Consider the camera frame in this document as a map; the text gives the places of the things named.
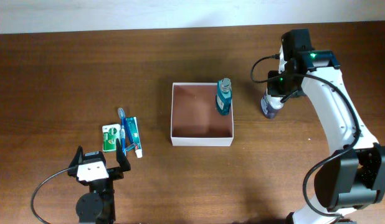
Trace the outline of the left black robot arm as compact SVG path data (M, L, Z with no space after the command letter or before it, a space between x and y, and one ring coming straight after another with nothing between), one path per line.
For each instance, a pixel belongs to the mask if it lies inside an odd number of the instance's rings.
M72 159L67 175L89 188L75 206L79 223L114 223L115 190L113 182L124 178L124 173L131 170L131 165L122 151L122 145L116 140L116 161L118 166L107 168L103 152L83 153L78 147Z

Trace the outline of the teal Listerine mouthwash bottle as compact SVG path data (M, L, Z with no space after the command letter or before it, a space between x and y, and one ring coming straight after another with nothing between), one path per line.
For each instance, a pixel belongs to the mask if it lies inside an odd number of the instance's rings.
M217 82L216 108L221 115L225 116L229 114L231 103L231 80L229 78L223 78Z

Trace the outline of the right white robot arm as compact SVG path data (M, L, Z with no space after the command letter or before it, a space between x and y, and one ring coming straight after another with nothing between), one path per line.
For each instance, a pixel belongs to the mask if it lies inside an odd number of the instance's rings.
M274 118L290 98L307 96L326 135L330 155L314 165L302 183L305 206L287 223L338 223L385 195L385 146L360 118L345 88L340 65L329 50L287 49L275 56L261 100Z

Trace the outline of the dark blue Dettol foam bottle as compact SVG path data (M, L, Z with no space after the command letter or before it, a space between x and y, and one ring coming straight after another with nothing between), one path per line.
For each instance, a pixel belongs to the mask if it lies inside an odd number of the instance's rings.
M268 119L274 119L277 113L283 108L281 100L282 97L271 96L269 91L266 90L260 101L262 114Z

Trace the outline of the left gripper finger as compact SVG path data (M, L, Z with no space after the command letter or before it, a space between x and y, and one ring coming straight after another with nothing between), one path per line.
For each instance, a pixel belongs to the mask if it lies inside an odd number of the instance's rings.
M69 169L67 171L67 175L71 177L77 176L78 166L83 162L83 148L82 146L78 146L77 151L72 159Z
M131 165L122 150L121 142L116 140L116 161L119 163L122 172L130 171Z

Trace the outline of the green white Dettol soap bar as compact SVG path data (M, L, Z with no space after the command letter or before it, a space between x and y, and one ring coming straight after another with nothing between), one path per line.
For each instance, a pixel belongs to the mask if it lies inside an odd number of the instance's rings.
M120 129L119 124L109 124L102 126L103 133L103 152L116 151L116 141L120 140Z

